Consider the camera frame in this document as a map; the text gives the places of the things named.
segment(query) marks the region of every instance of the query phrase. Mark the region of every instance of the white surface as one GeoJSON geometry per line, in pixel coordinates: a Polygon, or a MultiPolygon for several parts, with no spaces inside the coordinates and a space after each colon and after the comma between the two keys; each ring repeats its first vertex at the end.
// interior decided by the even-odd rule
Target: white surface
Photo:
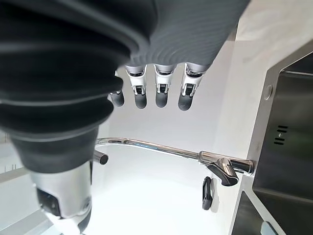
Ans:
{"type": "Polygon", "coordinates": [[[39,209],[36,192],[24,168],[0,174],[0,231],[39,209]]]}
{"type": "MultiPolygon", "coordinates": [[[[154,68],[147,67],[147,107],[137,109],[129,80],[125,80],[123,107],[116,107],[101,137],[128,137],[193,151],[212,150],[234,42],[227,42],[205,74],[190,110],[178,108],[184,65],[175,71],[168,104],[155,103],[154,68]]],[[[109,146],[109,162],[95,165],[93,209],[87,235],[226,234],[232,208],[219,200],[224,192],[236,200],[238,189],[217,191],[212,211],[202,209],[202,183],[211,172],[196,161],[134,149],[109,146]]]]}
{"type": "MultiPolygon", "coordinates": [[[[146,109],[135,107],[125,80],[125,104],[101,126],[99,136],[245,158],[266,71],[313,38],[312,15],[312,0],[253,0],[239,23],[237,41],[223,47],[189,111],[177,106],[182,66],[163,109],[155,105],[154,71],[149,67],[146,109]]],[[[86,235],[228,234],[239,186],[219,185],[212,210],[203,211],[201,185],[211,174],[197,163],[128,147],[102,150],[110,160],[105,167],[94,167],[95,197],[86,235]]],[[[37,209],[27,176],[0,187],[0,230],[37,209]]]]}

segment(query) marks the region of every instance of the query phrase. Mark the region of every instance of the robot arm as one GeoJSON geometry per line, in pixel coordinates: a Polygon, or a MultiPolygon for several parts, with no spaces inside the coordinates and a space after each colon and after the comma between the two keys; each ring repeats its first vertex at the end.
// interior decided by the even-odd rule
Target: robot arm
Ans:
{"type": "MultiPolygon", "coordinates": [[[[187,109],[206,70],[190,65],[212,64],[248,2],[0,0],[0,128],[29,170],[41,208],[65,235],[88,225],[98,126],[113,110],[108,95],[122,89],[116,69],[156,64],[162,106],[171,79],[163,72],[172,71],[162,67],[188,62],[181,88],[187,109]]],[[[129,75],[143,107],[139,72],[129,75]]]]}

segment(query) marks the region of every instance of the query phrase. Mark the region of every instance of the kitchen faucet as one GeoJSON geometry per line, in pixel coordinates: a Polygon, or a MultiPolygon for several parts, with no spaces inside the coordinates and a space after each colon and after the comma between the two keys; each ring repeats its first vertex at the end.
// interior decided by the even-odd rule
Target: kitchen faucet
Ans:
{"type": "MultiPolygon", "coordinates": [[[[252,175],[254,172],[253,161],[233,158],[222,154],[210,153],[206,151],[196,153],[179,148],[173,148],[146,141],[132,140],[128,138],[99,138],[96,140],[96,147],[107,145],[125,145],[197,160],[199,163],[204,164],[217,177],[219,177],[222,180],[223,186],[233,186],[238,183],[239,179],[236,175],[236,172],[247,176],[252,175]]],[[[99,155],[99,151],[95,150],[93,157],[94,161],[100,164],[103,162],[106,163],[108,156],[103,154],[103,158],[105,158],[106,161],[102,161],[101,157],[102,156],[101,154],[99,155]]]]}

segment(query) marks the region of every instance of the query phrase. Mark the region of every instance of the white countertop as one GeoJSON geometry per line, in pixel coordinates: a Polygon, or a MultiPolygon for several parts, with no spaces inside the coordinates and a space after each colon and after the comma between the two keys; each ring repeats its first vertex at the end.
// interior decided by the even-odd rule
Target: white countertop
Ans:
{"type": "MultiPolygon", "coordinates": [[[[147,72],[144,110],[135,107],[129,81],[120,70],[126,101],[115,108],[99,136],[246,158],[266,72],[313,39],[312,15],[310,0],[253,0],[240,20],[236,42],[225,43],[187,112],[177,107],[182,66],[175,71],[163,109],[155,105],[152,68],[147,72]]],[[[101,215],[110,224],[103,232],[110,234],[228,234],[239,184],[216,184],[212,210],[203,211],[201,185],[205,176],[213,175],[202,166],[128,147],[110,146],[105,151],[110,164],[97,169],[94,205],[99,208],[88,231],[99,228],[96,216],[101,215]],[[116,228],[117,224],[125,226],[116,228]]]]}

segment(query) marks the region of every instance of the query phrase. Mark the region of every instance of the white wall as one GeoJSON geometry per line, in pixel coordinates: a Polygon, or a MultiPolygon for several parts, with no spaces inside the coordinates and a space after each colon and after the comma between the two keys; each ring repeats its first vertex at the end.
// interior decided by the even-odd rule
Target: white wall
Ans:
{"type": "MultiPolygon", "coordinates": [[[[183,65],[175,71],[168,104],[155,104],[154,69],[147,69],[147,107],[137,109],[123,69],[125,104],[116,107],[101,137],[127,137],[192,151],[212,151],[227,82],[233,42],[226,42],[196,92],[190,110],[178,108],[183,65]]],[[[211,211],[202,209],[202,183],[210,171],[196,161],[124,146],[101,149],[109,163],[94,170],[93,210],[87,235],[224,235],[233,205],[217,191],[211,211]]],[[[236,200],[238,188],[222,189],[236,200]]]]}
{"type": "Polygon", "coordinates": [[[0,174],[0,231],[38,209],[36,192],[24,168],[0,174]]]}

